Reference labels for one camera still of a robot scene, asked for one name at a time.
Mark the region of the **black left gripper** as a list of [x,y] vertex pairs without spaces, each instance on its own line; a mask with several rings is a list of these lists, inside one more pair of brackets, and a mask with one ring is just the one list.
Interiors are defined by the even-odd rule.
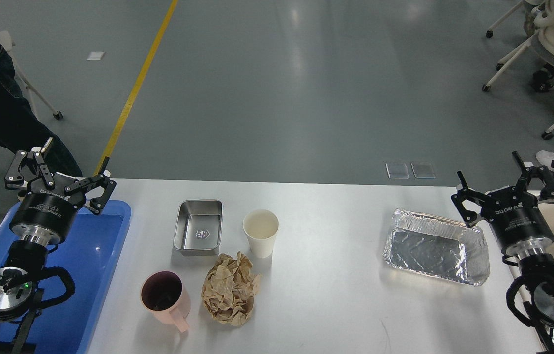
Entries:
[[[9,228],[20,240],[42,245],[64,243],[80,208],[100,215],[117,187],[106,170],[110,157],[102,160],[98,173],[78,180],[61,173],[53,175],[45,155],[54,140],[43,147],[19,150],[4,177],[8,190],[23,190],[26,195],[16,210]],[[101,188],[102,194],[89,199],[87,194]]]

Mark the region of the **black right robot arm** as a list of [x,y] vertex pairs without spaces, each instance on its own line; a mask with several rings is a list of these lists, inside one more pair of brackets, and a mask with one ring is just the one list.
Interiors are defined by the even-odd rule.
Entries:
[[520,275],[507,289],[506,305],[537,332],[544,352],[554,354],[554,257],[547,251],[554,234],[538,208],[554,204],[554,174],[523,162],[516,151],[512,155],[520,168],[516,184],[483,193],[470,188],[458,171],[460,183],[451,200],[466,226],[488,222],[505,264],[516,259]]

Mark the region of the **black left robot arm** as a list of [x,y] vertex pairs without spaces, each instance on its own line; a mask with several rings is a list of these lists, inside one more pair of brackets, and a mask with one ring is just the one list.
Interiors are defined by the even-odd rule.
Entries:
[[110,179],[104,157],[95,175],[78,179],[52,171],[44,157],[52,145],[16,153],[4,179],[8,190],[25,193],[9,228],[17,239],[0,267],[0,323],[18,324],[11,343],[0,342],[0,351],[21,354],[30,329],[44,309],[59,305],[75,293],[70,273],[47,266],[48,246],[63,244],[82,208],[94,215],[104,210],[117,183]]

